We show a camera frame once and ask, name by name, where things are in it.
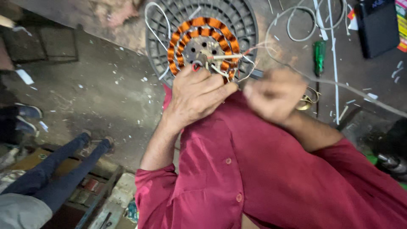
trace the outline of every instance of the red shirt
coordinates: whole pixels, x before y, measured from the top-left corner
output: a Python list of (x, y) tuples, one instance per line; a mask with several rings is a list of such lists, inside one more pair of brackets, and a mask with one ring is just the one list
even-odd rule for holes
[(407, 228), (407, 193), (350, 142), (314, 154), (235, 93), (185, 128), (178, 175), (137, 170), (138, 228)]

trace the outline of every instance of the dirty floor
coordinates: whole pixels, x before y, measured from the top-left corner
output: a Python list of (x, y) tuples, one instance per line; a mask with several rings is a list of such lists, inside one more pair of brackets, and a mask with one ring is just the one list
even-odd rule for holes
[[(35, 82), (26, 85), (14, 72), (2, 73), (1, 105), (14, 102), (38, 106), (44, 112), (35, 139), (39, 145), (63, 145), (82, 129), (92, 131), (92, 144), (104, 136), (115, 139), (109, 159), (135, 171), (162, 113), (163, 85), (147, 56), (123, 49), (83, 31), (75, 30), (79, 61), (66, 64), (35, 62), (22, 64)], [(72, 52), (72, 42), (61, 30), (43, 31), (54, 55)], [(30, 44), (19, 44), (22, 48)]]

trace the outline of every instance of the shirt sleeve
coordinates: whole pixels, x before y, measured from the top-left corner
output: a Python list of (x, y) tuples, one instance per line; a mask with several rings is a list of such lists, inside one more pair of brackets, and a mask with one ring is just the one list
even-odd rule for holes
[(373, 208), (407, 219), (407, 193), (377, 169), (347, 139), (314, 152), (334, 167)]
[(163, 224), (172, 220), (169, 215), (172, 205), (167, 204), (174, 192), (176, 180), (174, 164), (154, 171), (137, 170), (134, 198), (139, 212), (139, 229), (162, 228)]

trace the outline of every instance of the copper winding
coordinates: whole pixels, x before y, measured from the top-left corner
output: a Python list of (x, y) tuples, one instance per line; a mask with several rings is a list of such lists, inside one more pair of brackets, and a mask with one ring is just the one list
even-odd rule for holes
[[(202, 28), (202, 26), (206, 24), (210, 27), (220, 30), (222, 33), (218, 33), (214, 29)], [(191, 26), (197, 27), (197, 29), (186, 32), (191, 28)], [(212, 38), (214, 38), (219, 43), (222, 51), (225, 52), (225, 55), (240, 53), (239, 42), (225, 24), (223, 24), (221, 21), (215, 18), (204, 18), (204, 17), (194, 18), (190, 21), (183, 22), (171, 37), (168, 48), (168, 62), (169, 62), (168, 66), (174, 75), (176, 75), (179, 72), (179, 70), (177, 69), (177, 65), (175, 64), (174, 61), (174, 55), (177, 57), (178, 67), (183, 67), (184, 57), (182, 56), (182, 52), (184, 51), (185, 46), (188, 44), (191, 38), (198, 36), (203, 37), (211, 36)], [(175, 53), (174, 50), (178, 41), (179, 44), (177, 46), (177, 52)], [(230, 63), (225, 60), (222, 61), (220, 67), (222, 71), (227, 71), (230, 68), (228, 73), (229, 80), (233, 78), (233, 75), (236, 72), (236, 70), (234, 70), (233, 68), (237, 66), (238, 60), (239, 60), (238, 58), (233, 58), (231, 59)]]

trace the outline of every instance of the green screwdriver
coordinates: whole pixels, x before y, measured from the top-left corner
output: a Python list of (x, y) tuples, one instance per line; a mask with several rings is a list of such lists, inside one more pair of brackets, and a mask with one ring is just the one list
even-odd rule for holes
[(324, 72), (324, 59), (326, 51), (326, 41), (321, 40), (314, 43), (315, 74), (320, 77)]

